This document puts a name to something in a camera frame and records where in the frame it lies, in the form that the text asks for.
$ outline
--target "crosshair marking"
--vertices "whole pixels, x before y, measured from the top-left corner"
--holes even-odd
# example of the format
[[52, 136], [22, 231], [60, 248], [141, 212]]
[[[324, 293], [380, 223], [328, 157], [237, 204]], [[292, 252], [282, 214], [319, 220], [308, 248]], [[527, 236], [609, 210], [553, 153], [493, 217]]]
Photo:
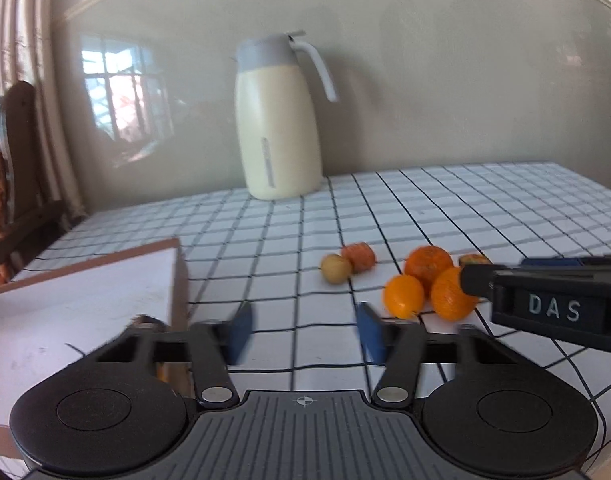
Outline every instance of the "crosshair marking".
[[301, 406], [306, 407], [307, 405], [315, 402], [315, 400], [312, 397], [308, 397], [308, 396], [303, 396], [303, 397], [299, 397], [296, 402], [298, 402], [299, 404], [301, 404]]

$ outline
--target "small potato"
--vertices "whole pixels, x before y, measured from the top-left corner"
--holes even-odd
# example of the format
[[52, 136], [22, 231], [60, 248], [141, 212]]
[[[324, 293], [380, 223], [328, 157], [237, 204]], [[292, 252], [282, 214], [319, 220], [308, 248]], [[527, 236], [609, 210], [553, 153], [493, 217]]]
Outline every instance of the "small potato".
[[352, 264], [338, 254], [324, 256], [319, 269], [325, 281], [332, 285], [345, 282], [352, 274]]
[[472, 264], [491, 264], [490, 260], [487, 256], [483, 256], [482, 254], [464, 254], [459, 257], [459, 267], [463, 267], [466, 265]]

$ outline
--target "wooden chair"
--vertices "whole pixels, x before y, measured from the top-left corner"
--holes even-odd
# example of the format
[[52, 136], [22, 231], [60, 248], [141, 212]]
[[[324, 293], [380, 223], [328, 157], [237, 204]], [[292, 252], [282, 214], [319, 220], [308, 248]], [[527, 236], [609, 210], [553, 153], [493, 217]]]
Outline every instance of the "wooden chair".
[[35, 97], [21, 81], [0, 98], [0, 285], [63, 234], [64, 203], [47, 198]]

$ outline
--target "metal screw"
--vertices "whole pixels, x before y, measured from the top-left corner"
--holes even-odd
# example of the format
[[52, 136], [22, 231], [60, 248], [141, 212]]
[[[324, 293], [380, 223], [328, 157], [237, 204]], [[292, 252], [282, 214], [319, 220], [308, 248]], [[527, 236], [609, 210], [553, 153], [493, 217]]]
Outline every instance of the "metal screw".
[[377, 397], [383, 402], [403, 402], [408, 398], [408, 393], [397, 386], [386, 386], [377, 392]]
[[206, 388], [201, 393], [201, 397], [207, 402], [225, 402], [227, 400], [232, 399], [232, 391], [229, 388], [224, 388], [223, 386], [212, 386], [211, 388]]

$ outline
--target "gray pitcher lid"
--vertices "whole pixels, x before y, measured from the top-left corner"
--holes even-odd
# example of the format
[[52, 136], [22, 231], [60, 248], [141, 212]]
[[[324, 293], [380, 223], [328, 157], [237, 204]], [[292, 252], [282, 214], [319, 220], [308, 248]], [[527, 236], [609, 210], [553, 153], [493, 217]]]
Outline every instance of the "gray pitcher lid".
[[265, 38], [245, 40], [237, 49], [239, 72], [277, 65], [297, 64], [288, 34], [271, 34]]

